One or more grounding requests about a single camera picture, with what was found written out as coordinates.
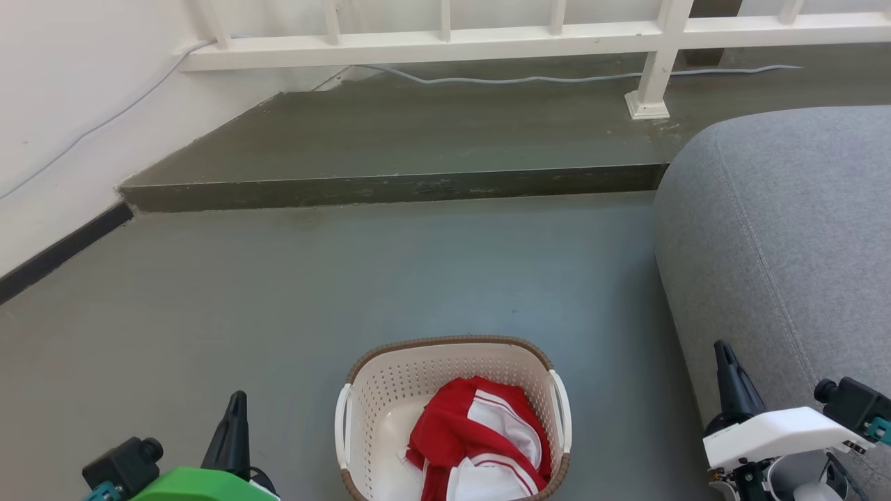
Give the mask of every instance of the gray sofa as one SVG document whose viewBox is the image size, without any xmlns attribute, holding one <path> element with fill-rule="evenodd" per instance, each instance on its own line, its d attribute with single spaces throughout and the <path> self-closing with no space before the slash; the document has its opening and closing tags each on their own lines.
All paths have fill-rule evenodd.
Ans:
<svg viewBox="0 0 891 501">
<path fill-rule="evenodd" d="M 703 423 L 720 410 L 717 339 L 771 409 L 817 407 L 814 385 L 845 375 L 891 395 L 891 106 L 715 124 L 669 167 L 655 207 Z M 891 448 L 842 461 L 872 501 L 891 501 Z"/>
</svg>

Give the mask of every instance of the laundry basket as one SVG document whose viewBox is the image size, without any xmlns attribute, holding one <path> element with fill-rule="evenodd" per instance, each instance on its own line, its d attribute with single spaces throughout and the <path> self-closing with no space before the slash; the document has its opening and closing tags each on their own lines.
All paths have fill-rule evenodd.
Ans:
<svg viewBox="0 0 891 501">
<path fill-rule="evenodd" d="M 334 415 L 334 440 L 340 474 L 353 499 L 421 498 L 421 484 L 400 455 L 437 390 L 475 375 L 522 388 L 547 433 L 551 481 L 524 499 L 539 501 L 560 487 L 569 468 L 572 418 L 551 361 L 521 339 L 457 336 L 384 345 L 366 353 L 349 372 Z"/>
</svg>

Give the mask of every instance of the teal connector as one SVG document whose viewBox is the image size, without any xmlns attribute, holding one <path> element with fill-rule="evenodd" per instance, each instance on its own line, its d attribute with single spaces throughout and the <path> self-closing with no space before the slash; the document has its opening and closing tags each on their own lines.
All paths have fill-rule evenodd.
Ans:
<svg viewBox="0 0 891 501">
<path fill-rule="evenodd" d="M 84 501 L 120 501 L 120 493 L 115 489 L 114 484 L 106 480 L 99 484 L 89 496 L 84 497 Z"/>
<path fill-rule="evenodd" d="M 890 431 L 891 423 L 876 416 L 876 418 L 872 420 L 872 424 L 870 424 L 870 428 L 866 431 L 866 434 L 874 439 L 878 439 L 879 442 L 882 442 L 883 444 L 891 445 Z"/>
</svg>

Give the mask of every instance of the white basket handle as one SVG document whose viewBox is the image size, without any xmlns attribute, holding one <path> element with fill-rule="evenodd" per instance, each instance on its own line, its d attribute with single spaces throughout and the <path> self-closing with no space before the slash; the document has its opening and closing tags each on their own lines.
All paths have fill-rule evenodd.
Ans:
<svg viewBox="0 0 891 501">
<path fill-rule="evenodd" d="M 557 375 L 557 372 L 553 369 L 549 372 L 554 380 L 554 388 L 560 403 L 560 418 L 563 420 L 563 454 L 567 454 L 572 448 L 572 412 L 569 410 L 569 395 L 567 395 L 563 380 Z"/>
<path fill-rule="evenodd" d="M 347 443 L 344 439 L 344 428 L 347 423 L 344 421 L 347 417 L 347 397 L 349 397 L 350 384 L 344 385 L 337 397 L 337 408 L 334 411 L 334 447 L 337 449 L 337 462 L 340 464 L 341 470 L 346 470 L 349 463 L 347 457 Z"/>
</svg>

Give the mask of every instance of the white cable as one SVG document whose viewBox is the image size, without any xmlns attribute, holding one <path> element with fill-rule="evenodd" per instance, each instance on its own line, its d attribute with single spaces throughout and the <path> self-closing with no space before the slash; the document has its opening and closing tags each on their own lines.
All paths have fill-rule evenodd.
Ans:
<svg viewBox="0 0 891 501">
<path fill-rule="evenodd" d="M 535 81 L 543 81 L 543 82 L 557 82 L 559 84 L 581 84 L 584 82 L 600 82 L 603 80 L 616 80 L 619 78 L 633 78 L 639 77 L 642 73 L 624 73 L 622 75 L 605 75 L 602 77 L 588 77 L 588 78 L 554 78 L 554 77 L 525 77 L 525 78 L 511 78 L 507 80 L 486 80 L 483 78 L 434 78 L 432 80 L 425 80 L 424 78 L 418 78 L 414 75 L 409 75 L 404 71 L 394 70 L 392 68 L 388 68 L 386 66 L 380 66 L 378 64 L 357 64 L 361 68 L 368 68 L 369 70 L 378 70 L 385 71 L 387 73 L 392 73 L 393 75 L 397 75 L 402 78 L 408 78 L 412 82 L 418 82 L 419 84 L 424 84 L 425 86 L 435 85 L 435 84 L 448 84 L 453 82 L 462 82 L 465 84 L 485 84 L 489 86 L 505 86 L 511 84 L 523 84 L 526 82 L 535 82 Z M 683 75 L 709 75 L 715 73 L 731 73 L 731 74 L 752 74 L 752 73 L 761 73 L 762 71 L 770 71 L 770 70 L 800 70 L 802 66 L 789 66 L 786 64 L 774 64 L 771 66 L 764 66 L 762 68 L 755 68 L 753 70 L 748 70 L 745 68 L 736 69 L 736 68 L 709 68 L 705 70 L 684 70 L 684 71 L 672 71 L 673 76 L 683 76 Z"/>
<path fill-rule="evenodd" d="M 52 160 L 46 162 L 46 163 L 43 165 L 43 167 L 41 167 L 41 168 L 35 170 L 35 171 L 32 172 L 28 177 L 25 177 L 25 178 L 22 179 L 18 184 L 16 184 L 16 185 L 13 186 L 11 189 L 9 189 L 8 191 L 6 191 L 6 192 L 4 192 L 2 195 L 0 195 L 0 200 L 6 198 L 7 196 L 9 196 L 10 194 L 12 194 L 13 192 L 15 192 L 16 190 L 18 190 L 19 188 L 23 187 L 23 186 L 24 186 L 28 181 L 30 181 L 31 179 L 34 179 L 35 177 L 39 176 L 41 172 L 47 170 L 47 169 L 48 169 L 51 165 L 53 165 L 58 159 L 60 159 L 65 153 L 70 152 L 72 148 L 74 148 L 75 146 L 77 146 L 78 143 L 80 143 L 80 141 L 81 141 L 82 139 L 84 139 L 85 137 L 91 135 L 93 132 L 99 130 L 100 128 L 105 127 L 109 122 L 111 122 L 112 120 L 116 119 L 117 117 L 123 115 L 124 113 L 126 113 L 127 111 L 129 111 L 131 108 L 133 108 L 134 106 L 136 106 L 137 104 L 139 104 L 139 102 L 140 102 L 141 100 L 145 99 L 146 96 L 148 96 L 149 94 L 151 94 L 152 91 L 154 91 L 154 90 L 155 90 L 156 88 L 158 88 L 161 84 L 163 84 L 164 81 L 167 80 L 167 79 L 170 77 L 170 75 L 173 74 L 174 71 L 176 71 L 176 68 L 179 66 L 179 64 L 180 64 L 181 62 L 183 62 L 183 60 L 186 58 L 186 56 L 188 56 L 190 53 L 193 53 L 193 52 L 197 51 L 198 49 L 200 49 L 200 48 L 202 48 L 202 47 L 206 47 L 206 46 L 208 46 L 208 45 L 210 45 L 210 44 L 213 44 L 213 43 L 215 43 L 214 40 L 204 41 L 204 42 L 201 42 L 201 43 L 199 43 L 199 44 L 193 45 L 193 46 L 189 47 L 188 49 L 186 49 L 186 51 L 183 53 L 183 55 L 179 56 L 179 59 L 176 60 L 176 63 L 175 63 L 172 67 L 170 67 L 170 70 L 168 70 L 168 72 L 165 73 L 163 77 L 161 77 L 157 82 L 155 82 L 155 84 L 154 84 L 153 86 L 151 86 L 151 87 L 149 88 L 149 90 L 147 90 L 147 91 L 145 92 L 145 94 L 139 96 L 138 99 L 136 99 L 135 101 L 133 101 L 132 103 L 130 103 L 126 108 L 124 108 L 124 109 L 121 110 L 121 111 L 118 111 L 117 113 L 115 113 L 114 115 L 112 115 L 110 118 L 108 118 L 108 119 L 106 119 L 105 121 L 103 121 L 101 124 L 97 125 L 96 127 L 91 128 L 90 130 L 87 130 L 85 133 L 83 133 L 83 134 L 81 134 L 80 136 L 78 136 L 78 137 L 77 137 L 74 141 L 72 141 L 72 142 L 71 142 L 71 143 L 70 143 L 64 150 L 62 150 L 61 153 L 59 153 L 58 155 L 54 156 Z"/>
</svg>

